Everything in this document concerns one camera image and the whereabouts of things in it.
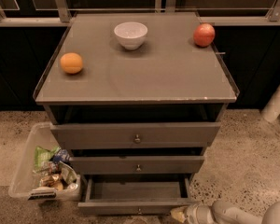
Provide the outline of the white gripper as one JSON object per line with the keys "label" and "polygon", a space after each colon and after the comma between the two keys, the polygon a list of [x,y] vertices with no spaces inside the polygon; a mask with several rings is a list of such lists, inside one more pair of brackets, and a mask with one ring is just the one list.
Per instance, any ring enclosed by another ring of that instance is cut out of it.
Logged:
{"label": "white gripper", "polygon": [[196,203],[187,208],[186,206],[176,207],[170,211],[170,215],[180,223],[187,220],[188,224],[214,224],[211,208],[207,205]]}

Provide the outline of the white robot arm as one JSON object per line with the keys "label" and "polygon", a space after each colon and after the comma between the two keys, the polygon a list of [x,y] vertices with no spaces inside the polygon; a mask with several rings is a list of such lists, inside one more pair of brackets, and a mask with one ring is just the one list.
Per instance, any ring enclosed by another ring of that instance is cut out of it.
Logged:
{"label": "white robot arm", "polygon": [[[269,122],[280,115],[280,85],[261,115]],[[170,214],[181,224],[280,224],[280,202],[271,205],[263,217],[253,216],[224,201],[214,201],[211,206],[198,203],[181,206],[172,209]]]}

